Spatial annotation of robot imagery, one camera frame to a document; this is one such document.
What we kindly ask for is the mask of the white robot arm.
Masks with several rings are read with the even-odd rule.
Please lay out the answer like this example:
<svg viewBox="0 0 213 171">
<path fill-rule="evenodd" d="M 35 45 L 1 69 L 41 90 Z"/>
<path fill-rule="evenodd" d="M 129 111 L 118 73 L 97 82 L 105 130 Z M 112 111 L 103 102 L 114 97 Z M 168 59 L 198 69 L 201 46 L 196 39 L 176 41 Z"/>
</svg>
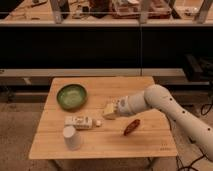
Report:
<svg viewBox="0 0 213 171">
<path fill-rule="evenodd" d="M 150 109 L 159 110 L 173 119 L 213 162 L 213 127 L 181 107 L 169 90 L 159 84 L 120 98 L 116 102 L 115 116 L 131 117 Z"/>
</svg>

